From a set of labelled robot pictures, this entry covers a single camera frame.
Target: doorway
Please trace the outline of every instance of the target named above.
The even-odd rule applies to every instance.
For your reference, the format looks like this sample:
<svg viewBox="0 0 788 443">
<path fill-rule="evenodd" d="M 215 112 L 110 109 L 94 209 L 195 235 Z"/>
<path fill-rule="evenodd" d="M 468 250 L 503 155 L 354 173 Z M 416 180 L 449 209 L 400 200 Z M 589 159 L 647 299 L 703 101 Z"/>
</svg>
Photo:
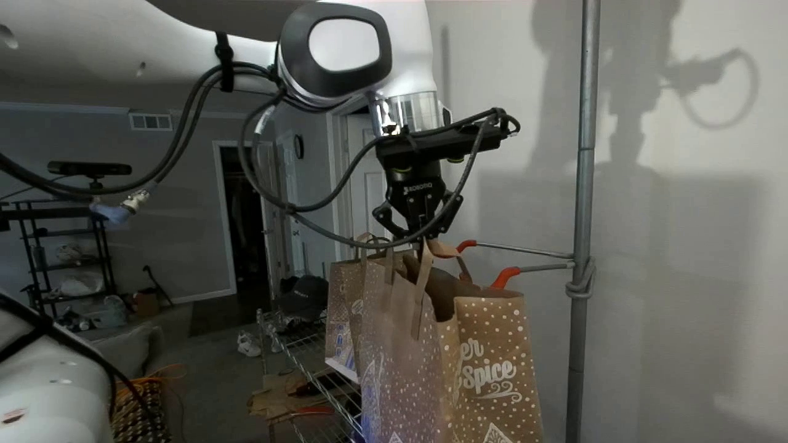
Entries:
<svg viewBox="0 0 788 443">
<path fill-rule="evenodd" d="M 239 148 L 222 145 L 218 162 L 239 315 L 244 324 L 253 324 L 258 308 L 271 308 L 263 202 L 247 183 Z"/>
</svg>

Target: wire shelf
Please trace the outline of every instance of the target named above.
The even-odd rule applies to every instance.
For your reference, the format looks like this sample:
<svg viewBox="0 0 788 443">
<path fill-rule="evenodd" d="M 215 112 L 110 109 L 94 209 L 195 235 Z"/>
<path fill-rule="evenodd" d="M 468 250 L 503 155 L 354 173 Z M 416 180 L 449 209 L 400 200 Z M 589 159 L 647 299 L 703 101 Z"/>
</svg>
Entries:
<svg viewBox="0 0 788 443">
<path fill-rule="evenodd" d="M 263 389 L 287 385 L 286 397 L 290 407 L 265 412 L 269 427 L 290 429 L 287 440 L 362 440 L 360 388 L 348 378 L 324 367 L 323 325 L 306 325 L 280 332 L 274 319 L 258 314 L 258 330 L 265 342 L 263 356 Z"/>
</svg>

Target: metal pole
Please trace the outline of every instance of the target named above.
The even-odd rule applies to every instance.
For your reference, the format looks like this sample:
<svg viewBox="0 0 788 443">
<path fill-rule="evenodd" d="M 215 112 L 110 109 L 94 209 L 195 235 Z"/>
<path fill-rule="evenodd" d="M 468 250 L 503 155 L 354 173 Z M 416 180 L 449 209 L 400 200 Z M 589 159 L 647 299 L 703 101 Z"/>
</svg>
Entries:
<svg viewBox="0 0 788 443">
<path fill-rule="evenodd" d="M 581 440 L 583 375 L 585 375 L 585 315 L 590 292 L 590 209 L 593 209 L 593 148 L 595 148 L 595 75 L 599 75 L 599 18 L 600 0 L 583 0 L 581 32 L 581 103 L 578 103 L 578 159 L 574 207 L 574 273 L 565 287 L 572 299 L 569 325 L 569 389 L 565 389 L 565 443 Z"/>
</svg>

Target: ceiling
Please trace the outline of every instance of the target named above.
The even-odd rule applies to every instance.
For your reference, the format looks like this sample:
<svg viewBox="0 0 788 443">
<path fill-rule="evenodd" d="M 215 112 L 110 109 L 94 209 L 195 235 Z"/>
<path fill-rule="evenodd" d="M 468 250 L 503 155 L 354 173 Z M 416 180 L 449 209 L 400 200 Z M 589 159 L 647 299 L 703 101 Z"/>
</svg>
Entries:
<svg viewBox="0 0 788 443">
<path fill-rule="evenodd" d="M 233 59 L 269 64 L 284 18 L 306 0 L 152 4 L 2 0 L 0 101 L 174 101 L 217 64 L 215 31 L 236 34 Z"/>
</svg>

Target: gift bag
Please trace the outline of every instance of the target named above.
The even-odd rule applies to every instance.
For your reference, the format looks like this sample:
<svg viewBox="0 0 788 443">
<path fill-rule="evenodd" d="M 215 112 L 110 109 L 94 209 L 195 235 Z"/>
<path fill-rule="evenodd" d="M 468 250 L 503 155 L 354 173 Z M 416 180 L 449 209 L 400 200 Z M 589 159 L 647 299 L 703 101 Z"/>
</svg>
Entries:
<svg viewBox="0 0 788 443">
<path fill-rule="evenodd" d="M 356 251 L 354 262 L 336 262 L 330 266 L 328 308 L 324 308 L 324 365 L 360 385 L 360 336 L 365 304 L 365 268 L 366 264 L 384 264 L 384 253 L 372 250 Z"/>
<path fill-rule="evenodd" d="M 372 443 L 537 443 L 524 299 L 433 268 L 368 264 L 362 410 Z"/>
</svg>

